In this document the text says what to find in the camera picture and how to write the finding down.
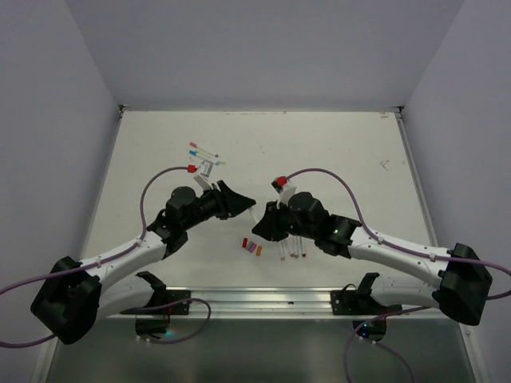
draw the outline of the gray wall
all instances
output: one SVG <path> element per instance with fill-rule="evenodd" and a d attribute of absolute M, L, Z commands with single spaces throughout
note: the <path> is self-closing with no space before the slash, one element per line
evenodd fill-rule
<path fill-rule="evenodd" d="M 404 105 L 462 0 L 67 0 L 119 103 Z"/>
<path fill-rule="evenodd" d="M 0 284 L 77 257 L 117 106 L 63 1 L 0 4 Z M 2 296 L 0 338 L 46 331 L 29 312 L 40 284 Z M 30 379 L 38 348 L 0 349 L 0 381 Z"/>
<path fill-rule="evenodd" d="M 511 267 L 511 2 L 466 0 L 405 108 L 406 130 L 439 241 Z M 493 273 L 494 290 L 511 287 Z M 481 340 L 509 381 L 509 300 L 489 302 Z"/>

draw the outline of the purple cable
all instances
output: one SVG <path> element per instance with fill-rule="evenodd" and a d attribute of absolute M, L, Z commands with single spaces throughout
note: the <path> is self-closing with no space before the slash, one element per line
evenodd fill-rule
<path fill-rule="evenodd" d="M 363 218 L 362 211 L 360 210 L 360 206 L 358 205 L 358 201 L 357 201 L 357 199 L 355 197 L 355 194 L 353 193 L 353 191 L 351 190 L 349 185 L 346 183 L 346 181 L 344 181 L 341 177 L 339 177 L 335 173 L 333 173 L 333 172 L 331 172 L 329 170 L 326 170 L 326 169 L 322 169 L 322 168 L 307 168 L 307 169 L 298 170 L 297 172 L 291 173 L 286 178 L 288 180 L 290 180 L 293 177 L 296 177 L 296 176 L 298 176 L 300 174 L 308 173 L 308 172 L 326 173 L 329 176 L 334 177 L 337 181 L 339 181 L 344 186 L 344 188 L 346 189 L 348 194 L 350 195 L 351 201 L 353 202 L 353 204 L 355 206 L 355 210 L 357 211 L 358 219 L 360 220 L 360 223 L 362 224 L 363 229 L 366 231 L 366 233 L 371 238 L 373 238 L 373 239 L 378 241 L 378 236 L 370 230 L 370 228 L 366 224 L 366 221 Z M 422 253 L 420 251 L 413 251 L 413 250 L 410 250 L 410 249 L 407 249 L 405 247 L 396 245 L 395 243 L 392 243 L 392 242 L 389 242 L 389 241 L 386 241 L 386 240 L 381 241 L 381 243 L 386 245 L 386 246 L 388 246 L 388 247 L 390 247 L 390 248 L 393 248 L 393 249 L 395 249 L 397 251 L 402 251 L 403 253 L 414 255 L 416 257 L 420 257 L 420 258 L 423 258 L 423 259 L 430 259 L 430 255 L 429 254 Z M 476 260 L 476 259 L 455 258 L 455 257 L 443 257 L 443 256 L 440 256 L 440 255 L 436 256 L 435 259 L 437 259 L 439 261 L 469 263 L 469 264 L 472 264 L 472 265 L 479 265 L 479 266 L 484 266 L 484 267 L 490 267 L 492 269 L 502 271 L 503 273 L 506 273 L 508 276 L 511 277 L 511 270 L 510 269 L 508 269 L 506 267 L 503 267 L 501 265 L 497 265 L 496 263 L 488 262 L 488 261 L 481 261 L 481 260 Z M 511 289 L 507 290 L 504 293 L 491 295 L 486 300 L 492 301 L 494 299 L 506 298 L 506 297 L 509 297 L 510 295 L 511 295 Z"/>
<path fill-rule="evenodd" d="M 163 310 L 163 309 L 167 309 L 169 307 L 180 305 L 181 303 L 185 303 L 185 302 L 200 302 L 200 303 L 206 305 L 206 307 L 208 308 L 208 316 L 206 317 L 206 319 L 204 319 L 202 325 L 200 325 L 200 327 L 197 330 L 195 330 L 194 332 L 192 332 L 191 334 L 189 334 L 185 337 L 182 337 L 179 339 L 172 339 L 171 341 L 162 341 L 160 339 L 154 338 L 154 339 L 151 339 L 151 343 L 157 343 L 158 345 L 173 345 L 176 343 L 187 341 L 188 339 L 195 337 L 198 333 L 200 333 L 202 330 L 204 330 L 204 327 L 206 327 L 208 325 L 209 318 L 211 317 L 211 306 L 209 305 L 209 303 L 207 301 L 200 299 L 200 298 L 186 298 L 186 299 L 180 299 L 179 301 L 175 301 L 172 303 L 167 303 L 167 304 L 161 305 L 161 306 L 137 308 L 137 310 L 140 310 L 140 311 Z"/>
<path fill-rule="evenodd" d="M 344 373 L 346 374 L 346 379 L 348 380 L 348 383 L 353 383 L 353 379 L 351 378 L 350 370 L 349 370 L 349 364 L 348 364 L 348 350 L 350 348 L 351 343 L 353 342 L 353 339 L 355 339 L 355 336 L 357 335 L 357 332 L 360 329 L 362 329 L 362 327 L 365 324 L 376 322 L 376 321 L 380 321 L 380 320 L 382 320 L 384 318 L 392 317 L 392 316 L 395 316 L 395 315 L 403 315 L 403 314 L 413 313 L 415 311 L 421 311 L 421 310 L 426 310 L 426 309 L 429 309 L 429 307 L 421 306 L 421 307 L 414 307 L 412 309 L 395 311 L 393 313 L 387 313 L 387 314 L 378 315 L 377 317 L 374 317 L 374 318 L 371 318 L 371 319 L 367 319 L 366 321 L 360 323 L 355 328 L 355 330 L 351 333 L 351 336 L 348 338 L 348 340 L 346 342 L 346 345 L 344 345 L 343 366 L 344 366 Z M 399 354 L 397 351 L 391 349 L 388 345 L 382 345 L 382 344 L 379 344 L 379 343 L 376 343 L 376 344 L 379 345 L 380 347 L 382 347 L 383 349 L 389 351 L 390 353 L 392 353 L 393 355 L 395 355 L 399 359 L 401 359 L 401 361 L 404 363 L 406 369 L 408 369 L 408 372 L 410 373 L 410 378 L 411 378 L 412 382 L 413 383 L 417 382 L 417 377 L 415 376 L 414 371 L 412 370 L 410 364 L 405 360 L 405 358 L 401 354 Z"/>
<path fill-rule="evenodd" d="M 147 190 L 149 189 L 149 186 L 151 186 L 151 184 L 158 177 L 164 175 L 165 173 L 172 172 L 174 170 L 187 170 L 187 169 L 188 168 L 185 167 L 185 166 L 176 166 L 174 168 L 167 168 L 167 169 L 162 170 L 161 172 L 157 173 L 145 185 L 144 190 L 142 191 L 140 205 L 139 205 L 140 213 L 141 213 L 141 221 L 142 221 L 142 232 L 141 232 L 140 239 L 144 239 L 145 236 L 147 235 L 147 223 L 145 221 L 145 214 L 144 214 L 144 199 L 145 199 L 145 195 L 147 194 Z M 119 252 L 117 254 L 111 255 L 108 258 L 103 259 L 102 262 L 103 263 L 107 263 L 107 262 L 113 261 L 115 259 L 118 259 L 118 258 L 122 257 L 123 255 L 127 255 L 129 252 L 131 252 L 132 250 L 134 250 L 137 247 L 138 247 L 138 244 L 134 243 L 130 247 L 128 247 L 127 249 L 125 249 L 125 250 L 123 250 L 123 251 L 121 251 L 121 252 Z M 4 295 L 5 293 L 7 293 L 7 292 L 9 292 L 9 291 L 11 291 L 13 289 L 16 289 L 16 288 L 24 286 L 24 285 L 28 285 L 30 283 L 39 282 L 39 281 L 43 281 L 43 280 L 51 279 L 51 278 L 62 277 L 64 275 L 69 275 L 69 274 L 77 273 L 78 271 L 88 270 L 88 269 L 91 269 L 91 268 L 93 268 L 95 266 L 96 266 L 96 264 L 92 263 L 92 264 L 90 264 L 88 266 L 76 267 L 74 269 L 58 271 L 56 273 L 51 273 L 51 274 L 39 275 L 37 277 L 28 278 L 28 279 L 25 279 L 25 280 L 20 281 L 20 282 L 15 282 L 15 283 L 13 283 L 13 284 L 11 284 L 9 286 L 6 286 L 6 287 L 0 289 L 0 296 Z M 52 334 L 52 335 L 50 335 L 48 337 L 45 337 L 45 338 L 42 338 L 42 339 L 38 339 L 37 341 L 32 341 L 32 342 L 27 342 L 27 343 L 9 343 L 9 342 L 2 342 L 2 341 L 0 341 L 0 347 L 6 348 L 6 349 L 23 349 L 23 348 L 26 348 L 26 347 L 32 347 L 33 345 L 40 345 L 40 344 L 42 344 L 42 343 L 44 343 L 46 341 L 49 341 L 50 339 L 53 339 L 53 338 L 55 338 L 55 334 Z"/>

